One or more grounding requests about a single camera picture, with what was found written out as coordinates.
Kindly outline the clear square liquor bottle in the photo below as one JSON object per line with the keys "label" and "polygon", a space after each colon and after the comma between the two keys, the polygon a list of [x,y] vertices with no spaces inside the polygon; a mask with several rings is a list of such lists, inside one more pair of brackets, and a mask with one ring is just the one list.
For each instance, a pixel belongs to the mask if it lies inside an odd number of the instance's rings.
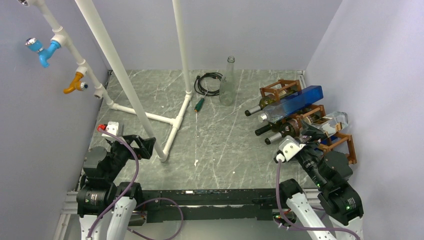
{"label": "clear square liquor bottle", "polygon": [[[334,136],[337,132],[347,128],[349,126],[349,119],[346,112],[334,111],[318,118],[317,120],[307,123],[324,131],[328,136],[326,138],[329,138]],[[303,122],[300,133],[303,135]]]}

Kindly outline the green wine bottle silver neck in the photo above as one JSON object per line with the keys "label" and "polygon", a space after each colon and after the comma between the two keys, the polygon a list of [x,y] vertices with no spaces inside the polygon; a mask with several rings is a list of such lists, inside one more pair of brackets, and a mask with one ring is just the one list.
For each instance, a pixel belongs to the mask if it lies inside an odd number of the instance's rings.
{"label": "green wine bottle silver neck", "polygon": [[264,139],[264,142],[267,145],[270,145],[278,140],[285,138],[286,136],[291,136],[293,138],[300,135],[300,126],[298,121],[295,119],[289,119],[286,122],[282,123],[278,128],[277,133]]}

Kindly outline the tall blue liquid bottle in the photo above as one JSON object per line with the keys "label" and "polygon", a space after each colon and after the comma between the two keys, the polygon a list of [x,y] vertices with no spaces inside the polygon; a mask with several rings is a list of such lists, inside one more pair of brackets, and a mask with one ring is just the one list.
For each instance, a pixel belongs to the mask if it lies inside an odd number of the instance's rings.
{"label": "tall blue liquid bottle", "polygon": [[272,103],[266,106],[262,113],[257,116],[260,123],[276,123],[301,109],[308,107],[324,97],[320,85],[311,85],[298,93],[283,98],[280,103]]}

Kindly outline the dark wine bottle cream label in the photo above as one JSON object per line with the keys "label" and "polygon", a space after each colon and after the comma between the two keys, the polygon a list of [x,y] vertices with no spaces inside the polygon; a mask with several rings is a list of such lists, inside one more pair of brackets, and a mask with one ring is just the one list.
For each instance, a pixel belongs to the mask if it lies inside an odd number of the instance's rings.
{"label": "dark wine bottle cream label", "polygon": [[282,124],[283,123],[280,122],[280,121],[279,122],[276,122],[276,123],[269,122],[266,125],[264,125],[264,126],[258,128],[258,129],[256,129],[254,131],[254,133],[255,133],[256,136],[260,136],[260,135],[262,135],[262,134],[264,134],[264,133],[266,133],[268,131],[272,131],[272,132],[276,133],[276,132],[279,132],[280,131],[280,128],[281,128]]}

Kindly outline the tall clear glass bottle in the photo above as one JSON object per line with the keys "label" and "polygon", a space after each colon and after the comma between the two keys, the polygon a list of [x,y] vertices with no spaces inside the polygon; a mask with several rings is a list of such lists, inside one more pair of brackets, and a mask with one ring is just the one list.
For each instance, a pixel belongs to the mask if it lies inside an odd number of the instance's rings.
{"label": "tall clear glass bottle", "polygon": [[219,86],[219,101],[224,106],[231,106],[236,99],[234,65],[235,57],[229,56]]}

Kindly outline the dark green wine bottle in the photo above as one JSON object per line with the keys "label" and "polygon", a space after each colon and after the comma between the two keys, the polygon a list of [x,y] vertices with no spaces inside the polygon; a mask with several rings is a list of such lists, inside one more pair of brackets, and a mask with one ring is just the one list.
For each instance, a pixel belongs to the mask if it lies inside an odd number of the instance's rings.
{"label": "dark green wine bottle", "polygon": [[273,94],[268,94],[266,96],[263,96],[260,101],[259,104],[247,109],[244,111],[245,116],[249,117],[255,113],[258,113],[260,111],[262,111],[266,106],[273,104],[273,103],[278,103],[280,102],[280,99],[277,99]]}

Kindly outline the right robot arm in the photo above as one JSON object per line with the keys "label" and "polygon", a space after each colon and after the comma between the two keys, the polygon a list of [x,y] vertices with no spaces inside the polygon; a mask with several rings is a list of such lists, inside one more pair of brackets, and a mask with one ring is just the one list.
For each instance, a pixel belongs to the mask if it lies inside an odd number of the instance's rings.
{"label": "right robot arm", "polygon": [[[296,138],[286,136],[274,157],[277,163],[275,200],[279,217],[288,231],[305,231],[313,240],[362,240],[363,203],[348,182],[353,170],[347,156],[338,151],[320,155],[316,149],[328,136],[304,120],[301,124],[301,135]],[[317,198],[332,227],[323,223],[296,180],[280,180],[281,165],[289,161],[298,162],[317,186]]]}

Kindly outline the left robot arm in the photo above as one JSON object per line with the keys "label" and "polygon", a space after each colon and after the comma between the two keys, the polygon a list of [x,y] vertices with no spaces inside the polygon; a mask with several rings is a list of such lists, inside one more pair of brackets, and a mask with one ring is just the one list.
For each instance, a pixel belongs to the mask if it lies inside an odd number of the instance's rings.
{"label": "left robot arm", "polygon": [[155,143],[154,137],[125,135],[109,141],[110,150],[96,146],[86,152],[76,196],[81,239],[124,239],[132,212],[143,205],[144,196],[134,180],[119,185],[114,180],[128,160],[150,159]]}

